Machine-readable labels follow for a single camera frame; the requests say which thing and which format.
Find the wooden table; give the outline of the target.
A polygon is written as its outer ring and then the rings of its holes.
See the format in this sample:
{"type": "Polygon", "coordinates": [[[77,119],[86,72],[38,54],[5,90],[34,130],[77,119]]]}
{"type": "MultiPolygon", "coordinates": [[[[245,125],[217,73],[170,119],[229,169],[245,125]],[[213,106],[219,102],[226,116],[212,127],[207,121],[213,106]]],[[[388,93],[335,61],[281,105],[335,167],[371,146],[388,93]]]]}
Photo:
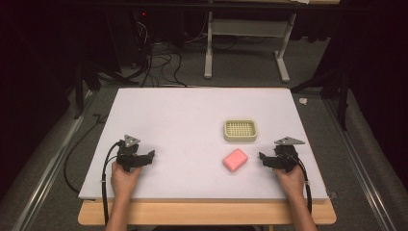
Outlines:
{"type": "MultiPolygon", "coordinates": [[[[330,199],[315,200],[312,218],[317,225],[337,220],[330,199]]],[[[105,224],[101,200],[85,200],[78,222],[105,224]]],[[[286,200],[135,200],[131,202],[128,223],[137,225],[250,225],[292,224],[286,200]]]]}

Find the black stand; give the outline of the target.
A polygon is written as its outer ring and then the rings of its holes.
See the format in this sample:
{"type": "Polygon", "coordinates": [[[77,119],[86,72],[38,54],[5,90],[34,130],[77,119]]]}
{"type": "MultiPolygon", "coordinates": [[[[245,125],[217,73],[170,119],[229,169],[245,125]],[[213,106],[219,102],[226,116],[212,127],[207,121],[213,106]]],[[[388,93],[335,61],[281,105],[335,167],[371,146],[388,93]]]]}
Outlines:
{"type": "Polygon", "coordinates": [[[85,96],[84,86],[87,86],[91,92],[99,92],[101,89],[101,83],[99,81],[99,75],[107,75],[111,79],[118,81],[124,85],[136,86],[138,82],[131,81],[121,74],[109,70],[99,64],[91,61],[82,61],[78,63],[75,68],[75,119],[78,119],[85,111],[85,96]]]}
{"type": "Polygon", "coordinates": [[[347,109],[348,86],[348,75],[339,69],[333,69],[314,76],[310,80],[291,88],[291,92],[298,93],[308,88],[321,87],[320,96],[322,99],[338,98],[337,120],[342,129],[346,130],[345,114],[347,109]]]}

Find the person's left hand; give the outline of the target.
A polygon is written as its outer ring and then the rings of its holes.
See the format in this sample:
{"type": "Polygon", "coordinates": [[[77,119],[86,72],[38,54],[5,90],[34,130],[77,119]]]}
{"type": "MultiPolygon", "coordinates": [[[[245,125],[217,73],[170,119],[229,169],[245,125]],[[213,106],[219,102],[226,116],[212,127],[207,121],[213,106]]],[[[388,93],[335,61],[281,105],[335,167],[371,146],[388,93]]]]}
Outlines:
{"type": "Polygon", "coordinates": [[[111,184],[116,200],[129,200],[138,183],[141,167],[132,172],[125,171],[117,162],[112,163],[111,184]]]}

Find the beige soap dish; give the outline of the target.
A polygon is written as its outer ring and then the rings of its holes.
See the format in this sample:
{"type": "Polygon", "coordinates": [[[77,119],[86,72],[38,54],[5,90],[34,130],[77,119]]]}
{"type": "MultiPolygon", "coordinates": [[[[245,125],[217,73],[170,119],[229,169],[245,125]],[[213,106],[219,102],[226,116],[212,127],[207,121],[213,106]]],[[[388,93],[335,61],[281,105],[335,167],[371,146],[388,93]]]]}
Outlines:
{"type": "Polygon", "coordinates": [[[229,119],[223,123],[223,137],[228,142],[254,142],[258,137],[251,119],[229,119]]]}

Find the pink soap bar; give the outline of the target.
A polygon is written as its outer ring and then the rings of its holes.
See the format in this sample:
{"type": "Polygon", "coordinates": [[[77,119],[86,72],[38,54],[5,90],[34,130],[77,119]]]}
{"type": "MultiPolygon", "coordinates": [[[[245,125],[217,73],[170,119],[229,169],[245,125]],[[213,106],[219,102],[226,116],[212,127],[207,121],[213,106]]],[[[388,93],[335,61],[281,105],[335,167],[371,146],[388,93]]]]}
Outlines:
{"type": "Polygon", "coordinates": [[[232,153],[230,153],[228,156],[226,156],[223,160],[222,163],[224,166],[230,171],[230,172],[235,172],[237,171],[241,166],[243,166],[248,160],[247,155],[237,148],[234,150],[232,153]]]}

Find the person's right hand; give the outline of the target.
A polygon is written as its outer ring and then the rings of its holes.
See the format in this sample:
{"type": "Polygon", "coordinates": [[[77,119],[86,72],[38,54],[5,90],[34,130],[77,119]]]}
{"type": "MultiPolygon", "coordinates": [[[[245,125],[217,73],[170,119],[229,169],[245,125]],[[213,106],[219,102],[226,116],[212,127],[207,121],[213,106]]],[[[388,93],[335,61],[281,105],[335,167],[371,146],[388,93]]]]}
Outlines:
{"type": "Polygon", "coordinates": [[[285,172],[283,169],[274,169],[281,187],[290,201],[303,199],[304,176],[300,167],[294,167],[292,171],[285,172]]]}

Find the white foam mat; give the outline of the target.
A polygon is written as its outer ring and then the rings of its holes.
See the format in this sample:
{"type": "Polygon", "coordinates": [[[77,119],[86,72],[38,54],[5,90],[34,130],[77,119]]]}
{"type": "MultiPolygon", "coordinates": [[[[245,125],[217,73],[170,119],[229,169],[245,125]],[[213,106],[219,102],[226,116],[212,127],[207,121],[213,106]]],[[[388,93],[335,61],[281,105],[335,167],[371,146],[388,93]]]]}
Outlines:
{"type": "Polygon", "coordinates": [[[130,135],[140,140],[139,152],[155,151],[144,167],[136,199],[282,199],[276,176],[259,159],[273,155],[275,141],[285,137],[304,141],[296,151],[306,166],[312,197],[327,196],[314,153],[289,90],[283,88],[161,88],[118,91],[97,144],[82,198],[111,193],[107,154],[114,143],[130,135]],[[251,119],[254,142],[228,142],[223,123],[251,119]],[[239,148],[248,157],[230,172],[222,160],[239,148]]]}

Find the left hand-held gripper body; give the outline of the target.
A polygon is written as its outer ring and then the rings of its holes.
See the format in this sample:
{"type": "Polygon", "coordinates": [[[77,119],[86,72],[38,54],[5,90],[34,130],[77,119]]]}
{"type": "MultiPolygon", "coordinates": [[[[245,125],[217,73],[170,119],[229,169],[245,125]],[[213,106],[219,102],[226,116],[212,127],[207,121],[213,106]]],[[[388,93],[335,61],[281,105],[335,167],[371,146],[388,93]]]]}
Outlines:
{"type": "Polygon", "coordinates": [[[125,135],[123,140],[119,141],[116,162],[127,172],[134,167],[142,167],[143,162],[137,155],[140,140],[129,135],[125,135]]]}

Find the white metal desk frame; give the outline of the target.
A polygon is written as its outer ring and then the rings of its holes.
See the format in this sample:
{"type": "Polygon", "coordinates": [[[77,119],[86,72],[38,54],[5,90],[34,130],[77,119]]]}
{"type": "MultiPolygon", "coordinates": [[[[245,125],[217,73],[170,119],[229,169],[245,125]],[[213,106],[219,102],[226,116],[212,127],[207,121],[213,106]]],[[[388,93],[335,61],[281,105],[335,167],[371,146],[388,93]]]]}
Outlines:
{"type": "Polygon", "coordinates": [[[213,13],[208,13],[207,48],[204,64],[204,78],[213,76],[213,36],[264,37],[281,38],[279,50],[274,52],[279,74],[283,83],[290,82],[290,76],[284,61],[296,14],[292,13],[287,21],[259,21],[238,19],[213,19],[213,13]]]}

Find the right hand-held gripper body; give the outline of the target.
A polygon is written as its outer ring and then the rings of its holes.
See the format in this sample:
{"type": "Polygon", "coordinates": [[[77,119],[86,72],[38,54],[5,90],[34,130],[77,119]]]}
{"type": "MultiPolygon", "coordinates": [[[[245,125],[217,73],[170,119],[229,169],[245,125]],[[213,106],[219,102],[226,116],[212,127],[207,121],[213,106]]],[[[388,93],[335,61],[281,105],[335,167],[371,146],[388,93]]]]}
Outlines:
{"type": "Polygon", "coordinates": [[[285,137],[274,142],[276,144],[274,151],[276,156],[272,157],[268,164],[272,168],[283,169],[290,172],[299,164],[298,153],[295,150],[297,144],[304,144],[304,141],[291,137],[285,137]]]}

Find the aluminium floor rail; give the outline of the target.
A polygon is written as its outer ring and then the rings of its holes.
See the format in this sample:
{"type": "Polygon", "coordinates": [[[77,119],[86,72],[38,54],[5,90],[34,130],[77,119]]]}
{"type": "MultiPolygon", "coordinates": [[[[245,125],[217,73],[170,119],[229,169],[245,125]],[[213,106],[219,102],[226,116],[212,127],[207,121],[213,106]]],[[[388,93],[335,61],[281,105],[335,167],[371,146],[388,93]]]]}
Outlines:
{"type": "Polygon", "coordinates": [[[82,124],[82,113],[76,118],[75,94],[71,93],[68,99],[72,105],[39,144],[9,190],[9,196],[16,206],[11,231],[29,231],[82,124]]]}
{"type": "Polygon", "coordinates": [[[323,104],[326,111],[330,114],[336,128],[343,140],[346,147],[350,162],[352,163],[353,170],[357,180],[365,195],[366,201],[370,205],[372,213],[374,214],[378,225],[382,231],[396,231],[395,224],[392,221],[385,204],[378,189],[373,185],[370,176],[364,166],[364,163],[360,159],[358,152],[352,142],[350,135],[342,127],[337,119],[337,111],[334,103],[331,100],[324,100],[323,104]]]}

